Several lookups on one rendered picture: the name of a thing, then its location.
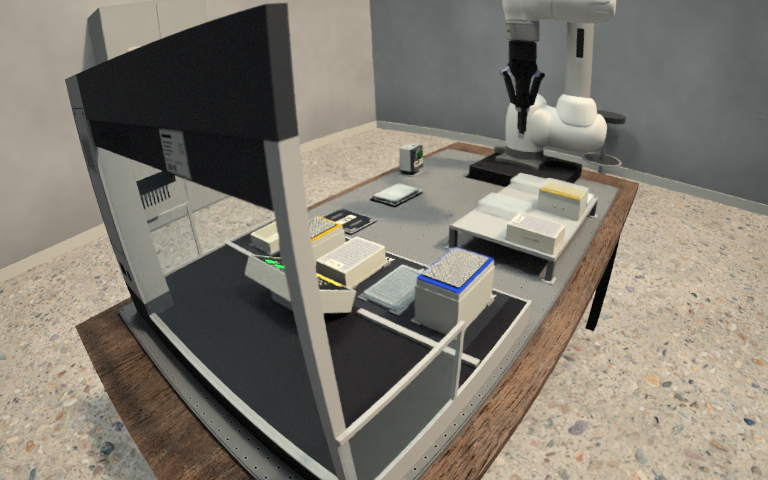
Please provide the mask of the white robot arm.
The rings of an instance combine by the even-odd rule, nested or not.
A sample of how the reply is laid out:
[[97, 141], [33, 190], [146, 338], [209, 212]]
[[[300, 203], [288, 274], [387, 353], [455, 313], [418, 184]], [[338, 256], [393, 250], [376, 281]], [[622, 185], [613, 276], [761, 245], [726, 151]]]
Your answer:
[[539, 170], [551, 160], [551, 157], [543, 156], [544, 147], [583, 152], [603, 146], [607, 125], [590, 98], [593, 33], [594, 23], [608, 21], [615, 15], [615, 2], [502, 0], [506, 39], [538, 42], [539, 20], [553, 17], [567, 22], [567, 53], [565, 95], [558, 99], [557, 107], [552, 108], [538, 94], [535, 104], [527, 112], [526, 132], [517, 129], [518, 111], [510, 103], [506, 117], [506, 146], [495, 146], [494, 151], [501, 154], [496, 156], [496, 161]]

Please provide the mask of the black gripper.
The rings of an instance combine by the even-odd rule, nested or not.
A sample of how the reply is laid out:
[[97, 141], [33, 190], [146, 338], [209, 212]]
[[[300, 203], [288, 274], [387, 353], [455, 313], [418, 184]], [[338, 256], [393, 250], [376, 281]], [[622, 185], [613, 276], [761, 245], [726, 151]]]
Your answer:
[[[515, 105], [515, 110], [519, 111], [517, 129], [520, 131], [526, 131], [527, 112], [530, 111], [530, 106], [535, 104], [541, 81], [545, 77], [545, 74], [538, 70], [536, 60], [537, 43], [509, 41], [508, 67], [501, 70], [500, 74], [504, 78], [510, 102]], [[516, 94], [510, 72], [515, 77]], [[533, 75], [535, 77], [530, 89]]]

